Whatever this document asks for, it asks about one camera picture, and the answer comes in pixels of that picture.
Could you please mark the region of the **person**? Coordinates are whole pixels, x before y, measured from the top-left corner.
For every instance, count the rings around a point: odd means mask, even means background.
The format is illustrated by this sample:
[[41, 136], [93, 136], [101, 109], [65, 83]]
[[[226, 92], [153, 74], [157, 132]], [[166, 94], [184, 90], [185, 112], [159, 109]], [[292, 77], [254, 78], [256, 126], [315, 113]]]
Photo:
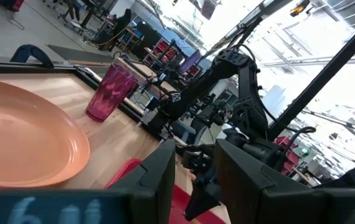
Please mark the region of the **person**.
[[130, 23], [131, 21], [131, 9], [126, 9], [125, 13], [116, 19], [116, 26], [113, 30], [113, 39], [111, 40], [111, 46], [110, 48], [112, 49], [117, 40], [120, 38], [120, 35], [122, 35], [124, 29], [126, 26]]

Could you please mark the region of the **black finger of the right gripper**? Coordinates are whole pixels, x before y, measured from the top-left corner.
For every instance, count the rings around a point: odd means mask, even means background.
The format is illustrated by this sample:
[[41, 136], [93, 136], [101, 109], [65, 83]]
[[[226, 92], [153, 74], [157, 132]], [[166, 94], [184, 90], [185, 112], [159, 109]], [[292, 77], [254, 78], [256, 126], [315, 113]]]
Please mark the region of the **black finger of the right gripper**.
[[184, 216], [191, 221], [206, 211], [221, 205], [221, 188], [218, 184], [194, 180], [192, 182], [192, 194], [190, 196]]

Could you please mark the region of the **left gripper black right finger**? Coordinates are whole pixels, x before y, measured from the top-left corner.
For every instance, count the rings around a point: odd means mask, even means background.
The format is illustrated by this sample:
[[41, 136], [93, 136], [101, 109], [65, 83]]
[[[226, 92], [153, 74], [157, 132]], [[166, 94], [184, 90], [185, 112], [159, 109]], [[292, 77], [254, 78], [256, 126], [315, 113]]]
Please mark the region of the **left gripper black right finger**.
[[232, 224], [284, 224], [288, 207], [309, 201], [309, 188], [233, 144], [218, 139], [214, 164]]

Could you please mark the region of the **orange plastic plate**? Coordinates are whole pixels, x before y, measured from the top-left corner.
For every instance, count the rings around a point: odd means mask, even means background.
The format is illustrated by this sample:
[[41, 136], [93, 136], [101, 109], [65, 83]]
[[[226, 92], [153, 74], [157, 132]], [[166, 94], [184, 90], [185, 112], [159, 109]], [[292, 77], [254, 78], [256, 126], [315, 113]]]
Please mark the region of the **orange plastic plate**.
[[65, 111], [0, 82], [0, 189], [64, 182], [81, 172], [89, 157], [87, 136]]

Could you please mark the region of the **pink translucent plastic cup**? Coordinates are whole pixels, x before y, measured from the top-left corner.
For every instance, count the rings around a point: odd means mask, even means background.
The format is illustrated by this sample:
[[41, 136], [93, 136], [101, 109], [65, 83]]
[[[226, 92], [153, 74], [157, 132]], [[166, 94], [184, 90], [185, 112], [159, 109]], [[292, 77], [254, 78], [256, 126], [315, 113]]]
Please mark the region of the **pink translucent plastic cup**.
[[132, 73], [121, 65], [111, 64], [85, 110], [86, 115], [104, 122], [137, 86], [138, 80]]

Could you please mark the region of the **red background cart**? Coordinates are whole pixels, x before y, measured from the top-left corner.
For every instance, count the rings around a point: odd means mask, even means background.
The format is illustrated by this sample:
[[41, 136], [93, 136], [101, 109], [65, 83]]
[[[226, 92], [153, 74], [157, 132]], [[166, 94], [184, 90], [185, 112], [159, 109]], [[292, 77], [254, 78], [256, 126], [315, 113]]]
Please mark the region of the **red background cart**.
[[153, 47], [153, 54], [155, 59], [160, 60], [161, 62], [167, 62], [172, 60], [178, 53], [178, 50], [175, 45], [169, 46], [169, 42], [161, 38], [157, 44]]

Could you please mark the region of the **wooden background table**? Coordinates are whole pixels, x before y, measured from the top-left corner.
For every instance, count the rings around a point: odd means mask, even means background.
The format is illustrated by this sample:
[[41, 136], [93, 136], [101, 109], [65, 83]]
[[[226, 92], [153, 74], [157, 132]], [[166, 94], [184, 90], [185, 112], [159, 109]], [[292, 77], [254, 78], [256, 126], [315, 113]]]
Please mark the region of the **wooden background table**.
[[[113, 63], [122, 66], [142, 85], [146, 85], [150, 78], [156, 77], [156, 73], [152, 71], [152, 69], [139, 62], [126, 61], [121, 57], [117, 57], [113, 60]], [[158, 88], [157, 85], [150, 85], [147, 89], [156, 96], [160, 96], [160, 93], [163, 94], [165, 91], [176, 91], [176, 89], [167, 82], [162, 82], [161, 88]]]

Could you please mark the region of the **black overhead frame beam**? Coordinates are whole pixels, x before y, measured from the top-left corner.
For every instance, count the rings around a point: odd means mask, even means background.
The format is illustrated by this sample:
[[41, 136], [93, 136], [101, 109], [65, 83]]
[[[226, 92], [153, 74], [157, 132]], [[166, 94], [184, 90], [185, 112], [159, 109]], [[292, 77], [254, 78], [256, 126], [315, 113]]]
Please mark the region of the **black overhead frame beam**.
[[291, 2], [292, 0], [263, 0], [232, 30], [230, 30], [223, 38], [214, 44], [211, 49], [202, 56], [202, 59], [212, 55], [214, 52], [221, 49], [224, 45], [234, 42], [238, 35], [241, 34], [244, 30], [247, 30], [256, 20], [261, 22]]

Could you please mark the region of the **dark blue clamp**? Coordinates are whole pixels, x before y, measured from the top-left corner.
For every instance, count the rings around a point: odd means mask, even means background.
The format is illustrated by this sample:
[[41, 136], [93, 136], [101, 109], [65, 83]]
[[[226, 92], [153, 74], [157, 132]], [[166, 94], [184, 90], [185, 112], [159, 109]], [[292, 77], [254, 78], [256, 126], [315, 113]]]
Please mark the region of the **dark blue clamp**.
[[10, 62], [26, 63], [29, 57], [38, 60], [45, 68], [54, 68], [50, 57], [42, 49], [32, 44], [19, 46], [11, 57]]

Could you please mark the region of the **yellow overhead device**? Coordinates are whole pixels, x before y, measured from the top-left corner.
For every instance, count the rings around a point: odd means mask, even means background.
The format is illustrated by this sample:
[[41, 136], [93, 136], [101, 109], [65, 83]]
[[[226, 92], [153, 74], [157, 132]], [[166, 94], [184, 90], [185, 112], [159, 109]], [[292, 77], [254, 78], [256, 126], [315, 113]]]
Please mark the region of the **yellow overhead device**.
[[309, 5], [309, 3], [310, 3], [310, 0], [300, 0], [296, 4], [296, 6], [290, 10], [290, 16], [296, 17], [299, 14], [301, 14], [306, 9], [306, 7]]

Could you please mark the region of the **black diagonal frame pole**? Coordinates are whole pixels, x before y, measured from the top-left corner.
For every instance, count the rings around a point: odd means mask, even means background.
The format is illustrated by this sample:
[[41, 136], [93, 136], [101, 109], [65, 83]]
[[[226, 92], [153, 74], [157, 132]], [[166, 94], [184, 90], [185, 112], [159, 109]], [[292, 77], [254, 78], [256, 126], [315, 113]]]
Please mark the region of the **black diagonal frame pole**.
[[277, 118], [267, 135], [274, 140], [292, 120], [305, 108], [305, 106], [318, 94], [319, 91], [337, 74], [355, 54], [355, 34], [349, 42], [328, 62], [310, 84], [292, 101], [287, 109]]

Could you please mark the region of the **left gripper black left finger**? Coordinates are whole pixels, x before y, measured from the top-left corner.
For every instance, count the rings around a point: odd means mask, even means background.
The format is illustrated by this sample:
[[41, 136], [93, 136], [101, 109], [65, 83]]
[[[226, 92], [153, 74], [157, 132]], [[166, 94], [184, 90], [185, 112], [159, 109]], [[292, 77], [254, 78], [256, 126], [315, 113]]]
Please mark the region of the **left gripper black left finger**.
[[169, 224], [175, 157], [176, 142], [169, 139], [107, 188], [122, 199], [118, 224]]

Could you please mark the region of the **purple background panel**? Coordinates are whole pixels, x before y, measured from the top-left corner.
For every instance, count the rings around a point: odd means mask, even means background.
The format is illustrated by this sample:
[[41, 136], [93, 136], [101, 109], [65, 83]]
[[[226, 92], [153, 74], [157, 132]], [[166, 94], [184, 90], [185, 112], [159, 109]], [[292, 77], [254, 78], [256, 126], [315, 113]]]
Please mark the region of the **purple background panel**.
[[187, 72], [201, 58], [200, 50], [196, 50], [190, 57], [185, 59], [179, 67], [181, 73]]

